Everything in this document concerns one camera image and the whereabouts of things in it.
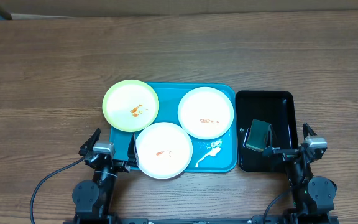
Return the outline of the white plate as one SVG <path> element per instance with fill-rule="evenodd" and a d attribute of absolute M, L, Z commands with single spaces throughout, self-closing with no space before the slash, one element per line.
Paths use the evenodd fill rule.
<path fill-rule="evenodd" d="M 135 140 L 137 165 L 149 177 L 171 179 L 190 164 L 192 141 L 176 124 L 160 122 L 145 128 Z"/>
<path fill-rule="evenodd" d="M 231 127 L 234 107 L 222 91 L 212 87 L 198 87 L 180 100 L 178 120 L 190 136 L 202 140 L 215 139 Z"/>

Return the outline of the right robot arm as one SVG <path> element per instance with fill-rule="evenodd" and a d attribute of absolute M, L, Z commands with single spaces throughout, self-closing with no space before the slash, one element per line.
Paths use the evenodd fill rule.
<path fill-rule="evenodd" d="M 338 217 L 329 213 L 334 209 L 337 185 L 323 176 L 315 176 L 310 164 L 322 158 L 328 148 L 325 138 L 317 135 L 308 124 L 303 125 L 303 143 L 294 149 L 273 147 L 273 127 L 267 128 L 268 140 L 262 155 L 279 157 L 285 167 L 290 188 L 277 196 L 265 209 L 262 223 L 315 223 L 335 224 Z M 273 205 L 284 196 L 291 194 L 294 208 L 282 215 L 269 217 Z"/>

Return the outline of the white plate front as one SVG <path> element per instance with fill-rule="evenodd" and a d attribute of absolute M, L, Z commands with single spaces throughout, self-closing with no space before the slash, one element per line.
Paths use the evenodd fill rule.
<path fill-rule="evenodd" d="M 192 141 L 176 124 L 160 122 L 145 128 L 135 140 L 137 165 L 149 177 L 171 179 L 190 164 Z"/>

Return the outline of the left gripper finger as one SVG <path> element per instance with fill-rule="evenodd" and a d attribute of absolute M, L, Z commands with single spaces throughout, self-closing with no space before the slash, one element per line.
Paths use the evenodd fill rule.
<path fill-rule="evenodd" d="M 138 166 L 137 149 L 136 149 L 136 133 L 132 133 L 129 147 L 127 150 L 128 164 L 132 167 Z"/>
<path fill-rule="evenodd" d="M 93 133 L 93 135 L 80 147 L 78 154 L 85 156 L 89 151 L 93 150 L 94 145 L 99 140 L 101 130 L 99 128 Z"/>

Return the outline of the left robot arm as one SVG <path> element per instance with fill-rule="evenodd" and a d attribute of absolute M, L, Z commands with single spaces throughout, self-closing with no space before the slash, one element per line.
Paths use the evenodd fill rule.
<path fill-rule="evenodd" d="M 93 178 L 78 183 L 73 189 L 72 199 L 75 204 L 75 215 L 72 223 L 108 223 L 118 224 L 123 221 L 110 211 L 112 193 L 119 172 L 130 172 L 135 161 L 135 134 L 132 134 L 128 147 L 128 160 L 115 159 L 114 144 L 100 141 L 101 130 L 80 147 L 79 155 L 87 166 L 94 169 Z"/>

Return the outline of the yellow-green plate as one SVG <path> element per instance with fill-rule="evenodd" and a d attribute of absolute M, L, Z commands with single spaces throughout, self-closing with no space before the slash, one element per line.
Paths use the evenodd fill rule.
<path fill-rule="evenodd" d="M 155 90 L 140 80 L 123 80 L 104 95 L 102 111 L 106 121 L 124 132 L 136 132 L 151 125 L 159 112 Z"/>

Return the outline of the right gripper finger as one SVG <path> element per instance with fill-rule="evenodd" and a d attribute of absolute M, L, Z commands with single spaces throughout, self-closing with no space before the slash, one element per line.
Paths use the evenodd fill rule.
<path fill-rule="evenodd" d="M 317 135 L 308 123 L 304 123 L 302 125 L 302 128 L 303 128 L 303 137 L 304 138 L 306 138 L 308 136 L 316 136 Z"/>
<path fill-rule="evenodd" d="M 279 148 L 279 140 L 271 124 L 268 126 L 267 147 Z"/>

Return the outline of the green yellow sponge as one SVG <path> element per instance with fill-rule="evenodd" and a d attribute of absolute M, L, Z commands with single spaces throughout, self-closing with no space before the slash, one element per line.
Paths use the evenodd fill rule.
<path fill-rule="evenodd" d="M 270 123 L 254 119 L 248 130 L 246 141 L 244 143 L 245 148 L 262 152 L 267 147 L 270 126 Z"/>

